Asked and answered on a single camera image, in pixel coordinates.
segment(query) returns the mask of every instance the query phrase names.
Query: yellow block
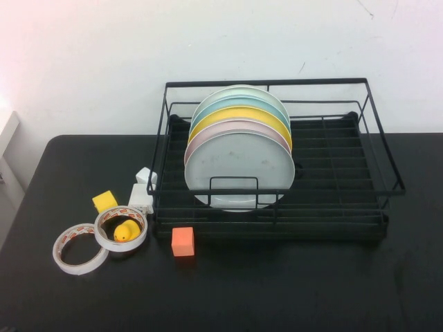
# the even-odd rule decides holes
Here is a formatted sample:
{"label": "yellow block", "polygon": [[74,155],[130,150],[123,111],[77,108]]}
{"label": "yellow block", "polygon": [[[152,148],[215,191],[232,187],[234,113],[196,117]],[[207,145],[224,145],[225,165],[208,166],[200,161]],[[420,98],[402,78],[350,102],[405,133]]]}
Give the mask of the yellow block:
{"label": "yellow block", "polygon": [[103,211],[118,205],[116,199],[111,193],[111,190],[94,197],[92,201],[98,213],[102,213]]}

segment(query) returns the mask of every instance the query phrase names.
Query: orange cube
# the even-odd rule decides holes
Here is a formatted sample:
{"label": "orange cube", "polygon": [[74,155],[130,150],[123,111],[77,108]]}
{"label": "orange cube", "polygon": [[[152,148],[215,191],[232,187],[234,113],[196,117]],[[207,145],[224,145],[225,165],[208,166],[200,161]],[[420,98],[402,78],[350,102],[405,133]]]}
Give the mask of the orange cube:
{"label": "orange cube", "polygon": [[192,227],[173,228],[171,246],[175,257],[194,256],[194,229]]}

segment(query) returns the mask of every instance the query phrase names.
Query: tape roll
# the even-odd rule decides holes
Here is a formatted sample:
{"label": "tape roll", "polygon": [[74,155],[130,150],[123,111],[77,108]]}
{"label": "tape roll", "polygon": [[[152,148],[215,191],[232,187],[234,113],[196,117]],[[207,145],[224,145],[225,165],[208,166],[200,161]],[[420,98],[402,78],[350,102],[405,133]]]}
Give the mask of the tape roll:
{"label": "tape roll", "polygon": [[53,246],[54,261],[64,272],[69,273],[70,275],[83,275],[85,273],[89,273],[98,268],[100,265],[102,265],[106,257],[108,257],[109,251],[104,248],[101,248],[98,251],[97,255],[90,261],[87,261],[86,263],[80,265],[71,265],[71,264],[66,264],[65,262],[62,261],[63,247],[74,237],[85,233],[88,234],[94,233],[94,225],[92,223],[81,223],[80,225],[75,225],[71,228],[68,228],[58,237],[58,239],[54,243]]}
{"label": "tape roll", "polygon": [[[115,242],[108,239],[108,236],[106,235],[102,226],[115,216],[127,216],[137,220],[141,225],[140,235],[138,235],[134,240],[128,242]],[[130,208],[122,205],[111,207],[98,215],[96,222],[94,223],[94,234],[98,244],[100,244],[104,249],[108,249],[109,251],[113,252],[130,251],[139,247],[146,239],[147,220],[145,216],[140,213],[140,211],[132,207]]]}

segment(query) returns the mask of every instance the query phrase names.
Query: black wire dish rack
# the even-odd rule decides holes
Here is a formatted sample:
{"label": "black wire dish rack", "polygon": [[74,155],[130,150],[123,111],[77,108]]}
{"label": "black wire dish rack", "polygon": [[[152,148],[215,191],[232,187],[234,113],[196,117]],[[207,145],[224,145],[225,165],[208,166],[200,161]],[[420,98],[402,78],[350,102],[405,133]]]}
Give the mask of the black wire dish rack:
{"label": "black wire dish rack", "polygon": [[[296,166],[290,189],[188,189],[183,156],[192,113],[209,94],[235,84],[269,91],[287,108]],[[389,198],[405,193],[365,78],[168,82],[151,169],[159,176],[156,190],[148,180],[158,237],[192,226],[196,238],[380,240]],[[209,206],[212,195],[233,194],[284,196],[250,212]],[[195,195],[208,195],[208,204]]]}

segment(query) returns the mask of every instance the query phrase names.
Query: rubber duck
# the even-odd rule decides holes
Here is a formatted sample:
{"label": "rubber duck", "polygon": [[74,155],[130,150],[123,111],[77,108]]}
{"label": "rubber duck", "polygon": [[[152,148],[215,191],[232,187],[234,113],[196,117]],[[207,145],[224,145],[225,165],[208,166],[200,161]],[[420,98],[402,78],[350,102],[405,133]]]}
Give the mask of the rubber duck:
{"label": "rubber duck", "polygon": [[114,230],[114,240],[117,242],[128,242],[134,240],[141,231],[138,224],[131,219],[126,220]]}

